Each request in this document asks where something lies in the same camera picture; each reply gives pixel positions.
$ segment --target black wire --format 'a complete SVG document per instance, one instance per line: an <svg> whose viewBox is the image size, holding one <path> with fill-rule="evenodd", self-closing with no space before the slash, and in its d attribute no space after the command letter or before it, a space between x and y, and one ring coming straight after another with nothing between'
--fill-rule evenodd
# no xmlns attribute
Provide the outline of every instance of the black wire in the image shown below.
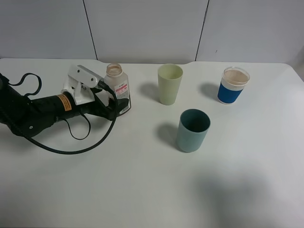
<svg viewBox="0 0 304 228"><path fill-rule="evenodd" d="M86 117L81 111L79 111L79 113L80 113L80 115L81 115L82 117L85 118L85 120L86 120L87 123L89 124L89 132L88 132L87 135L86 135L84 138L82 138L82 139L76 138L76 137L72 134L70 124L68 123L68 121L67 121L66 119L61 119L61 120L65 121L65 122L67 123L68 129L70 130L70 134L71 134L71 136L72 136L74 139L77 139L77 140L84 140L85 138L87 138L87 137L89 136L89 134L90 134L90 132L91 132L91 123L90 123L90 121L87 119L87 117Z"/></svg>
<svg viewBox="0 0 304 228"><path fill-rule="evenodd" d="M11 84L11 83L9 83L9 85L11 85L11 86L19 86L19 85L21 85L21 84L24 82L24 79L25 79L27 76L29 76L29 75L34 75L34 76L36 76L36 77L38 78L39 85L38 85L38 89L37 89L35 92L33 92L32 94L31 94L31 93L27 93L27 94L25 94L24 96L28 97L28 96L37 95L37 94L40 92L40 90L41 90L42 81L41 81L41 78L40 78L38 75L35 75L35 74L33 74L33 73L26 73L24 76L22 76L21 80L20 80L17 84Z"/></svg>
<svg viewBox="0 0 304 228"><path fill-rule="evenodd" d="M51 152L54 152L54 153L59 153L59 154L79 154L79 153L84 153L84 152L87 152L89 150L92 150L94 149L95 147L99 146L107 137L108 135L110 134L112 128L114 127L114 124L115 124L115 121L116 121L116 118L117 118L117 108L118 108L118 101L117 101L117 97L116 97L116 94L115 92L110 89L110 87L107 85L107 89L106 91L108 91L114 98L114 101L115 101L115 111L114 111L114 118L112 120L112 123L108 129L108 131L105 133L105 135L103 136L103 138L101 140L99 140L97 143L95 143L93 146L90 146L88 148L85 148L85 149L82 149L82 150L79 150L79 151L61 151L61 150L56 150L56 149L53 149L53 148L50 148L48 146L45 146L39 142L37 142L36 140L28 137L26 134L23 133L23 131L15 125L14 121L12 121L12 119L5 113L5 111L2 109L2 107L0 106L0 112L2 113L2 115L6 118L6 120L8 121L8 123L13 126L17 131L18 133L23 136L24 138L26 138L27 140L29 140L31 143L35 144L36 146L42 148L42 149L45 149L47 151L51 151Z"/></svg>

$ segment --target light green cup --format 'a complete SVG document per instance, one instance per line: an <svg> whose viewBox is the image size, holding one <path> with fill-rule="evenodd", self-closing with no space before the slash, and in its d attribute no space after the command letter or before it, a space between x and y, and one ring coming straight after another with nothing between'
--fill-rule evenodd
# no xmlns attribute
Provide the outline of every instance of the light green cup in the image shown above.
<svg viewBox="0 0 304 228"><path fill-rule="evenodd" d="M158 88L163 105L174 104L181 84L182 68L175 64L165 64L158 68Z"/></svg>

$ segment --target white wall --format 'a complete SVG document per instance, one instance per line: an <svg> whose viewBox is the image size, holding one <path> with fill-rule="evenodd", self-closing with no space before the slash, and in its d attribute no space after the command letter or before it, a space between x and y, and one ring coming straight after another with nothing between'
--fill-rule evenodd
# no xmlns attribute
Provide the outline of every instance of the white wall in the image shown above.
<svg viewBox="0 0 304 228"><path fill-rule="evenodd" d="M98 59L125 63L195 60L207 0L85 1Z"/></svg>
<svg viewBox="0 0 304 228"><path fill-rule="evenodd" d="M303 62L303 0L210 0L198 61Z"/></svg>
<svg viewBox="0 0 304 228"><path fill-rule="evenodd" d="M82 0L1 0L0 57L96 58Z"/></svg>

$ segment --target blue cup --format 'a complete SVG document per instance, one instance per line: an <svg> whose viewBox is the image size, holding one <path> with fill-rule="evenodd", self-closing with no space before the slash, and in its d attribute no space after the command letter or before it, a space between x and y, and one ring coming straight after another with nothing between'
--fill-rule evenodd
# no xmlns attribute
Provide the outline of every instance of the blue cup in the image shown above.
<svg viewBox="0 0 304 228"><path fill-rule="evenodd" d="M250 80L250 75L238 67L228 67L224 70L218 89L218 99L229 105L236 101L244 87Z"/></svg>
<svg viewBox="0 0 304 228"><path fill-rule="evenodd" d="M188 109L180 117L176 144L184 152L196 151L207 134L210 119L198 109Z"/></svg>

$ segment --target label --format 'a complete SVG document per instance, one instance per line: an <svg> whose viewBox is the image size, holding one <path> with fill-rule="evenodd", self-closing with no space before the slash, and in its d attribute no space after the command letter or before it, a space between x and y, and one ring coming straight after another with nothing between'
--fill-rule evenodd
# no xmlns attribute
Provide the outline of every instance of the label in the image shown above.
<svg viewBox="0 0 304 228"><path fill-rule="evenodd" d="M57 97L59 97L59 99L61 100L61 102L65 108L65 111L72 110L72 105L71 105L70 101L68 100L67 96L65 96L64 94L59 94L59 95L57 95Z"/></svg>
<svg viewBox="0 0 304 228"><path fill-rule="evenodd" d="M123 83L119 84L118 86L114 87L115 94L117 99L122 99L122 98L128 98L130 99L130 94L129 94L129 86L128 86L128 81L125 80ZM126 106L120 113L119 115L125 113L128 111L130 108L130 100L128 106Z"/></svg>

